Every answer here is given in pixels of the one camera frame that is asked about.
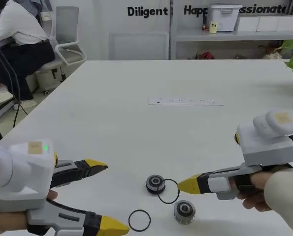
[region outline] woman sitting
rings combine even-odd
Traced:
[[[11,75],[10,81],[0,62],[0,104],[15,95],[23,108],[34,107],[37,103],[30,92],[26,77],[55,59],[52,46],[37,19],[20,4],[14,0],[0,0],[0,10],[0,41],[12,37],[17,44],[3,48],[2,52],[17,74],[20,90],[18,91],[14,73],[0,55]]]

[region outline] black pants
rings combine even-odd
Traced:
[[[20,98],[14,73],[9,68],[1,55],[1,59],[3,60],[6,68],[10,72],[12,82],[10,82],[7,72],[0,62],[0,83],[5,84],[8,87],[8,90],[13,93],[17,99],[33,99],[33,95],[29,90],[26,77],[36,72],[44,64],[51,62],[55,59],[55,55],[50,42],[45,41],[37,44],[26,44],[16,47],[9,46],[3,48],[2,52],[17,74],[20,89]]]

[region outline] table surface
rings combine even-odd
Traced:
[[[13,38],[4,39],[4,40],[0,41],[0,47],[4,47],[5,45],[11,44],[13,42],[14,42]]]
[[[148,105],[159,96],[214,98],[224,106]],[[239,200],[219,201],[215,194],[181,193],[180,200],[196,207],[194,223],[183,226],[174,220],[173,205],[145,188],[152,174],[181,181],[239,165],[243,157],[233,140],[238,124],[270,109],[293,115],[293,76],[281,61],[88,61],[1,143],[47,137],[60,159],[107,163],[106,171],[59,188],[58,202],[124,223],[133,210],[144,209],[152,217],[144,235],[291,236],[277,214],[245,210]],[[163,198],[176,194],[176,186],[167,183]],[[137,215],[134,226],[147,222]]]

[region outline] black rubber o-ring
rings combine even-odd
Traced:
[[[159,186],[157,187],[157,196],[158,196],[158,198],[160,199],[160,201],[161,201],[162,203],[165,203],[165,204],[169,205],[169,204],[173,204],[173,203],[175,203],[175,202],[178,200],[179,195],[180,195],[180,190],[178,190],[177,198],[176,198],[173,202],[170,202],[170,203],[169,203],[169,202],[165,202],[163,199],[161,199],[161,197],[160,197],[160,192],[159,192],[160,185],[161,185],[163,182],[167,181],[167,180],[172,181],[172,182],[174,182],[176,185],[178,185],[178,183],[177,183],[176,181],[174,181],[173,179],[170,179],[170,178],[163,179],[163,180],[160,182]]]
[[[147,216],[148,216],[148,218],[150,219],[150,222],[148,223],[148,225],[146,226],[146,228],[145,229],[143,229],[143,230],[137,230],[137,229],[135,229],[135,228],[133,228],[132,227],[132,225],[131,225],[131,216],[134,214],[134,213],[136,213],[136,212],[143,212],[143,213],[145,213],[145,214],[147,214]],[[138,210],[135,210],[134,212],[132,212],[130,215],[129,215],[129,226],[130,226],[130,228],[133,230],[133,231],[136,231],[136,232],[144,232],[144,231],[146,231],[149,227],[150,227],[150,225],[151,225],[151,216],[150,216],[150,214],[147,212],[147,211],[145,211],[145,210],[141,210],[141,209],[138,209]]]

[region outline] sleeve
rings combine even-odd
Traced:
[[[0,41],[13,36],[16,33],[16,19],[12,9],[5,8],[0,15]]]
[[[276,172],[264,187],[266,203],[293,229],[293,169]]]

